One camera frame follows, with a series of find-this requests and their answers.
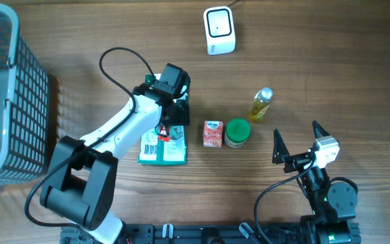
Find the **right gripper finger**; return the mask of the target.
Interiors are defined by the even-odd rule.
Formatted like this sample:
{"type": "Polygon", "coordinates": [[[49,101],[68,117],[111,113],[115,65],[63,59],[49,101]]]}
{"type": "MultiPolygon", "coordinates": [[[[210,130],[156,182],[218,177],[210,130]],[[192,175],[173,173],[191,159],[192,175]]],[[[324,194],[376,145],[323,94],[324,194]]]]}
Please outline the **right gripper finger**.
{"type": "Polygon", "coordinates": [[[274,130],[274,149],[272,155],[272,163],[283,164],[286,163],[290,154],[283,141],[283,138],[278,129],[274,130]]]}
{"type": "Polygon", "coordinates": [[[323,138],[330,134],[316,121],[312,121],[313,133],[315,138],[323,138]]]}

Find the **green lid jar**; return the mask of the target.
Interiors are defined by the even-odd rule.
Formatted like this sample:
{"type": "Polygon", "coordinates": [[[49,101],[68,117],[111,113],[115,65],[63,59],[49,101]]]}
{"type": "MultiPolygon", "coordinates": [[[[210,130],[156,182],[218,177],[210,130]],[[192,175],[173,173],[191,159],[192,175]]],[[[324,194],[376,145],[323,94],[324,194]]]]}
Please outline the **green lid jar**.
{"type": "Polygon", "coordinates": [[[232,148],[240,148],[251,134],[249,123],[241,118],[232,119],[225,127],[225,143],[232,148]]]}

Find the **yellow Vim dish soap bottle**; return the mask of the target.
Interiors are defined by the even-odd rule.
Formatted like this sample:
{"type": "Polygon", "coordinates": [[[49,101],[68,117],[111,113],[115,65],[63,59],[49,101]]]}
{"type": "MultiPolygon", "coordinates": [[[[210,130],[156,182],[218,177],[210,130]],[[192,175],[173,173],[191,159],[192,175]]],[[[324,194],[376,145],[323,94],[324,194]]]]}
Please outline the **yellow Vim dish soap bottle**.
{"type": "Polygon", "coordinates": [[[262,120],[267,109],[270,107],[274,98],[274,93],[271,88],[264,87],[254,97],[253,103],[248,112],[248,118],[252,122],[259,122],[262,120]]]}

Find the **green 3M package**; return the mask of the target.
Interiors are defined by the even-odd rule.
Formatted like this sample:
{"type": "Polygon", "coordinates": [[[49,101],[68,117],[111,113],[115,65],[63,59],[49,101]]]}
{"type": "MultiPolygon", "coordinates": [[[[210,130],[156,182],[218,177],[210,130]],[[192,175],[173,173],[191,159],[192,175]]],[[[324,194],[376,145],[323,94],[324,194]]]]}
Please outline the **green 3M package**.
{"type": "Polygon", "coordinates": [[[163,126],[147,131],[140,140],[137,162],[142,165],[176,166],[187,163],[184,125],[163,126]]]}

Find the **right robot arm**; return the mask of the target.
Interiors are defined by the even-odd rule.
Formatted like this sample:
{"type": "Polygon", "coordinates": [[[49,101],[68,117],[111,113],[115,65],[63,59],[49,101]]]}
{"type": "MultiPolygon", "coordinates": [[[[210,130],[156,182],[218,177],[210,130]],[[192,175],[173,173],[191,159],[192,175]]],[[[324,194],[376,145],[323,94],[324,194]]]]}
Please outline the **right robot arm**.
{"type": "Polygon", "coordinates": [[[278,129],[274,130],[272,162],[283,164],[284,172],[297,172],[297,179],[313,214],[301,217],[308,243],[361,243],[356,217],[357,184],[348,178],[330,178],[326,166],[335,161],[340,144],[317,121],[312,122],[313,146],[291,155],[278,129]]]}

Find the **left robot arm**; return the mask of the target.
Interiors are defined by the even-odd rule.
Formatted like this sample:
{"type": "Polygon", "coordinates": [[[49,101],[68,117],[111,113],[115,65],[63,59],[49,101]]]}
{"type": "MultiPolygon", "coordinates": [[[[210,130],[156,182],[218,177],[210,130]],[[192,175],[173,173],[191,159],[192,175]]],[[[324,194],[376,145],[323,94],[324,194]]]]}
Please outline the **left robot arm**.
{"type": "Polygon", "coordinates": [[[43,179],[40,204],[95,243],[129,243],[125,223],[110,212],[118,162],[151,129],[188,124],[181,97],[189,86],[187,72],[167,64],[152,83],[135,87],[103,126],[79,140],[63,137],[43,179]]]}

